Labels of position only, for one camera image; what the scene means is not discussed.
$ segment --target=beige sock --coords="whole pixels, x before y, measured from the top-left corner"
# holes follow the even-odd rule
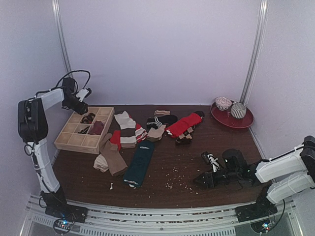
[[[154,116],[155,117],[162,117],[162,116],[170,115],[170,114],[171,114],[170,111],[164,111],[164,110],[155,110],[154,111]]]
[[[166,128],[166,125],[162,125],[160,128],[158,129],[154,129],[154,128],[151,128],[149,130],[149,133],[148,133],[148,136],[147,136],[147,139],[148,140],[155,140],[155,141],[158,141],[162,138],[163,136],[163,133],[165,131],[165,128]]]
[[[106,134],[99,144],[99,151],[107,161],[109,172],[112,176],[121,176],[126,172],[128,166],[118,152],[118,146],[112,144],[109,139],[111,134]]]

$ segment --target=round red plate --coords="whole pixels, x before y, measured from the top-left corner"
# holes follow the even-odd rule
[[[231,115],[231,107],[225,111],[220,111],[216,103],[213,103],[210,110],[212,116],[220,123],[236,129],[248,128],[254,122],[252,112],[247,108],[246,115],[243,119],[236,119]]]

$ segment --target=small ceramic pot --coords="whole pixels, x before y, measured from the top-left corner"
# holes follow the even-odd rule
[[[246,106],[240,102],[235,102],[231,108],[231,115],[237,119],[243,119],[246,115]]]
[[[232,102],[230,99],[227,99],[226,97],[217,97],[216,98],[216,106],[220,111],[227,110],[232,105]]]

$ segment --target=wooden tray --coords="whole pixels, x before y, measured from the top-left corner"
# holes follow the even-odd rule
[[[92,124],[80,123],[82,118],[91,112],[96,115]],[[113,107],[89,107],[89,111],[83,115],[74,112],[64,125],[54,144],[57,149],[99,154],[99,142],[107,134],[113,117]],[[86,127],[89,127],[90,130],[97,120],[104,123],[101,135],[79,134]]]

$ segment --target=dark wooden tabletop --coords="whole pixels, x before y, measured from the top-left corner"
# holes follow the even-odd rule
[[[188,146],[175,146],[175,140],[164,134],[155,143],[155,150],[143,184],[132,189],[123,184],[123,178],[113,177],[109,171],[102,173],[93,168],[97,155],[61,150],[54,164],[57,179],[68,199],[118,207],[139,208],[187,208],[211,207],[253,201],[261,186],[243,189],[239,184],[220,185],[214,189],[203,189],[192,180],[210,170],[201,159],[204,151],[212,153],[222,162],[221,154],[229,148],[239,149],[247,163],[261,157],[248,129],[231,129],[217,122],[210,114],[209,106],[114,106],[115,112],[126,110],[144,128],[154,110],[166,109],[178,118],[201,110],[206,116],[193,134]],[[119,129],[115,119],[109,133]],[[121,155],[127,165],[131,163],[135,148],[122,149]]]

